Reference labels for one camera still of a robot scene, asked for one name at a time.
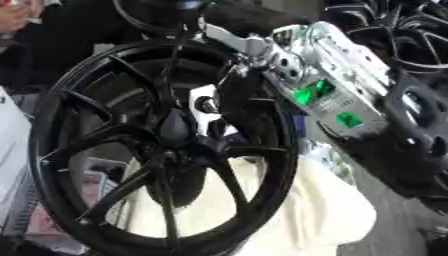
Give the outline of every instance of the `black alloy rim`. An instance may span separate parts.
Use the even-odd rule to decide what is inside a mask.
[[[141,95],[152,95],[148,96],[149,101],[157,98],[159,91],[153,86],[154,77],[141,69],[159,63],[162,65],[159,71],[163,70],[163,66],[171,61],[172,50],[172,42],[142,42],[94,56],[66,74],[38,107],[29,154],[30,168],[42,203],[68,234],[102,254],[219,255],[238,247],[261,228],[275,214],[291,187],[297,162],[292,119],[275,100],[278,94],[263,80],[257,96],[249,101],[245,109],[224,117],[246,136],[248,142],[245,145],[228,144],[223,147],[216,139],[194,137],[186,145],[169,148],[170,151],[193,152],[192,158],[201,159],[202,164],[214,169],[232,193],[237,207],[236,216],[213,230],[190,237],[178,236],[170,198],[171,188],[164,182],[167,165],[161,165],[166,160],[165,146],[147,126],[124,122],[125,114],[117,114],[107,103],[90,96],[102,95],[95,84],[111,78],[108,81],[114,81],[125,75],[135,82],[136,87],[140,87]],[[215,83],[217,74],[229,58],[227,54],[208,49],[202,44],[189,43],[183,47],[170,79],[176,80],[178,73],[187,70],[196,73],[196,77],[208,77],[210,81],[202,81],[202,85]],[[76,116],[72,115],[73,112],[76,114],[74,109],[81,109],[102,120],[103,126],[82,137],[70,138],[66,124],[73,122],[67,119]],[[247,122],[248,116],[253,117],[253,124],[246,128],[242,120]],[[266,126],[265,130],[257,131],[263,126]],[[252,132],[256,134],[254,138],[250,135]],[[77,193],[72,174],[67,171],[68,162],[79,152],[111,141],[128,148],[143,167],[93,208],[88,208]],[[148,161],[149,155],[151,159],[160,161]],[[250,202],[242,194],[241,186],[228,164],[228,158],[239,156],[264,157],[268,166],[264,181]],[[143,237],[105,223],[105,215],[114,203],[148,183],[162,191],[166,238]]]
[[[326,0],[326,19],[413,73],[448,69],[448,5],[432,1]]]

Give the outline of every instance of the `person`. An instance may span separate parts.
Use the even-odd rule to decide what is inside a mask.
[[[0,34],[15,33],[14,40],[18,43],[0,53],[0,84],[14,86],[29,82],[51,85],[64,72],[89,57],[95,44],[141,40],[141,31],[120,16],[112,0],[27,1],[16,6],[0,6]],[[61,2],[44,8],[45,4],[55,1]],[[142,9],[140,0],[123,3],[131,2],[137,9]],[[239,35],[255,32],[268,36],[273,28],[281,25],[303,23],[296,17],[245,5],[237,0],[217,3],[208,13],[208,21]],[[38,17],[42,24],[28,22],[29,18]],[[24,61],[18,58],[21,52],[31,55],[33,72],[30,81],[24,81],[27,76],[23,75],[24,68],[20,68]]]
[[[30,23],[29,18],[41,18],[42,23]],[[33,75],[28,82],[51,84],[89,57],[95,44],[141,39],[140,32],[116,12],[111,0],[28,0],[0,6],[0,34],[6,33],[13,33],[17,42],[0,54],[0,84],[6,86],[14,86],[15,76],[23,76],[16,70],[24,48],[31,57]]]

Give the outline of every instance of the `person's hand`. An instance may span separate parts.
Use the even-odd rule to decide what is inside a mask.
[[[31,6],[31,17],[39,18],[44,9],[43,0],[29,0],[29,4]]]
[[[28,24],[31,8],[28,4],[0,6],[0,33],[11,33]]]

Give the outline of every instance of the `wheel rim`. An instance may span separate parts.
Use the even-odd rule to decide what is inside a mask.
[[[431,1],[327,0],[328,20],[393,66],[413,73],[448,68],[448,9]]]
[[[170,43],[139,43],[122,46],[108,53],[86,60],[62,78],[43,99],[38,108],[39,110],[30,139],[30,167],[42,203],[54,220],[67,233],[92,249],[98,250],[106,255],[121,256],[129,255],[130,252],[134,255],[147,253],[152,253],[152,255],[185,255],[185,253],[194,255],[217,255],[228,251],[230,248],[236,247],[245,241],[272,217],[286,197],[295,174],[297,151],[290,117],[282,111],[277,103],[271,99],[267,99],[267,97],[276,97],[276,94],[268,88],[268,84],[265,84],[261,92],[264,98],[252,100],[250,104],[253,104],[253,106],[248,106],[248,109],[253,107],[257,112],[262,113],[260,115],[272,118],[272,122],[276,124],[275,130],[272,132],[276,133],[276,143],[278,145],[269,145],[270,148],[266,148],[265,145],[261,145],[263,148],[260,145],[252,145],[246,148],[232,147],[226,151],[228,155],[232,156],[243,153],[247,156],[266,156],[266,161],[268,162],[266,176],[252,201],[247,205],[243,204],[239,202],[241,199],[238,198],[238,193],[234,193],[234,199],[237,205],[244,205],[242,207],[245,207],[250,214],[247,216],[238,214],[238,216],[234,216],[213,230],[179,239],[176,238],[175,234],[169,235],[170,239],[147,238],[120,230],[112,225],[104,225],[104,223],[95,220],[96,217],[93,216],[97,215],[98,212],[101,213],[104,209],[101,209],[97,205],[99,208],[94,207],[96,210],[89,210],[79,194],[76,193],[76,189],[71,181],[70,172],[60,171],[67,168],[64,165],[68,165],[67,160],[61,161],[60,159],[67,158],[69,155],[71,157],[74,152],[83,151],[80,149],[86,146],[82,146],[79,141],[74,144],[70,142],[70,146],[63,146],[64,149],[57,150],[67,137],[67,135],[55,136],[63,128],[61,127],[62,123],[66,122],[61,122],[60,120],[68,116],[67,98],[77,102],[76,104],[78,105],[82,105],[81,107],[84,110],[87,108],[90,112],[94,112],[103,121],[115,120],[117,117],[113,113],[104,106],[95,102],[89,102],[89,99],[83,98],[83,93],[95,91],[92,84],[100,80],[99,78],[104,78],[106,75],[109,75],[112,70],[115,70],[115,73],[118,70],[119,74],[125,73],[133,77],[137,82],[143,82],[139,86],[145,86],[144,83],[147,82],[145,81],[145,77],[141,76],[140,72],[134,72],[129,67],[144,64],[147,59],[164,59],[165,56],[169,56],[171,47],[172,45]],[[205,49],[203,45],[193,44],[185,47],[182,57],[183,60],[179,65],[186,65],[192,68],[192,65],[189,65],[191,61],[196,63],[205,62],[207,64],[198,64],[199,68],[197,69],[208,68],[209,71],[215,70],[211,74],[216,74],[216,71],[219,71],[219,68],[221,68],[228,57],[225,54]],[[244,119],[244,117],[247,118],[247,115],[244,116],[242,114],[240,119]],[[247,128],[246,131],[253,132],[254,130],[251,129]],[[117,134],[125,134],[130,137],[137,137],[139,140],[143,139],[150,143],[158,143],[158,139],[154,134],[151,134],[147,130],[120,123],[102,130],[97,130],[95,139],[101,138],[103,141],[106,139],[110,140],[111,137]],[[96,144],[96,142],[89,141],[85,137],[81,139],[85,142],[84,144]],[[142,171],[135,175],[133,181],[128,180],[126,183],[128,188],[132,188],[136,183],[140,185],[139,182],[141,182],[141,179],[139,175],[147,177],[147,172]],[[227,177],[224,179],[228,179],[228,182],[232,183],[231,178]],[[86,224],[85,221],[84,223],[80,223],[82,222],[80,221],[81,219],[88,220],[90,223]]]

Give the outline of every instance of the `black wheel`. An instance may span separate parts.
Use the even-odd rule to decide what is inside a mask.
[[[445,1],[326,0],[326,19],[392,67],[414,73],[448,68]]]
[[[292,119],[270,84],[263,80],[246,107],[220,120],[236,127],[236,137],[198,136],[188,94],[216,83],[231,57],[199,43],[184,46],[171,77],[179,104],[166,112],[159,98],[166,88],[158,86],[157,78],[172,50],[172,42],[142,42],[92,57],[65,75],[38,107],[29,155],[42,203],[63,230],[103,255],[222,255],[273,216],[292,184],[297,162]],[[188,131],[176,143],[163,135],[176,126],[167,125],[172,112]],[[92,155],[136,159],[142,167],[88,207],[78,192],[77,170]],[[262,157],[267,163],[251,200],[229,164],[230,158],[244,156]],[[184,237],[173,211],[176,204],[194,203],[205,168],[223,181],[236,214],[211,230]],[[165,238],[133,234],[106,220],[117,202],[144,187],[163,209]],[[186,187],[193,191],[187,196],[182,192]]]

